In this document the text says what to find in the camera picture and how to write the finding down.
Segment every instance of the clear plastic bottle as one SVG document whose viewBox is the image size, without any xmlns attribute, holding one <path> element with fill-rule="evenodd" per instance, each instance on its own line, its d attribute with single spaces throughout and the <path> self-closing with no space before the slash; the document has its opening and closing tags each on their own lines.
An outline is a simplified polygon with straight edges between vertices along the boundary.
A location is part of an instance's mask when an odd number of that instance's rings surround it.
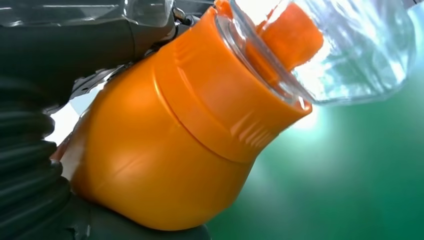
<svg viewBox="0 0 424 240">
<path fill-rule="evenodd" d="M 353 104 L 401 88 L 415 58 L 399 0 L 230 0 L 217 23 L 252 72 L 294 104 Z"/>
</svg>

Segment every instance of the orange plastic connector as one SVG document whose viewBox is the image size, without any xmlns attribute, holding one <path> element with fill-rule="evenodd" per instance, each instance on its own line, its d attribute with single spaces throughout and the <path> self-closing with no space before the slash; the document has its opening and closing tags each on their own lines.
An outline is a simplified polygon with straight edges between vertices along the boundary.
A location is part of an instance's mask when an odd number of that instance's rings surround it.
<svg viewBox="0 0 424 240">
<path fill-rule="evenodd" d="M 105 86 L 62 159 L 76 166 L 75 193 L 153 229 L 204 224 L 233 203 L 258 154 L 311 111 L 255 78 L 216 14 Z"/>
</svg>

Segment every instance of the black ribbed hose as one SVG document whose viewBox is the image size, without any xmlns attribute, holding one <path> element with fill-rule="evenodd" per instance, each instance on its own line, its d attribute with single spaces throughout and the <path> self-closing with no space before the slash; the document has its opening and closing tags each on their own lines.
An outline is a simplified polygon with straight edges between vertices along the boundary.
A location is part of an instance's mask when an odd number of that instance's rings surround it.
<svg viewBox="0 0 424 240">
<path fill-rule="evenodd" d="M 70 198 L 56 144 L 44 141 L 54 121 L 36 86 L 0 79 L 0 239 L 19 239 L 54 222 Z"/>
</svg>

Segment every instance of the orange adapter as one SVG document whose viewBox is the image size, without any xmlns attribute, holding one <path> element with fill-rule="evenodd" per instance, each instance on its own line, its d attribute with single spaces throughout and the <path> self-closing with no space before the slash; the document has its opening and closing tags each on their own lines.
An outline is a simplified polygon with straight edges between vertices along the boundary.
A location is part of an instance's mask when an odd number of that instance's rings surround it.
<svg viewBox="0 0 424 240">
<path fill-rule="evenodd" d="M 311 112 L 284 88 L 286 79 L 267 65 L 255 41 L 237 35 L 229 3 L 216 5 L 99 93 L 61 160 L 75 169 L 77 195 L 149 228 L 196 227 L 228 208 L 258 154 Z M 288 6 L 277 25 L 257 28 L 265 36 L 261 43 L 291 67 L 321 47 L 308 18 L 290 12 L 298 10 Z M 294 20 L 291 29 L 281 26 Z M 306 28 L 316 40 L 287 35 Z M 283 43 L 275 44 L 275 35 L 284 36 L 286 55 L 279 54 Z M 290 45 L 295 54 L 288 56 Z"/>
</svg>

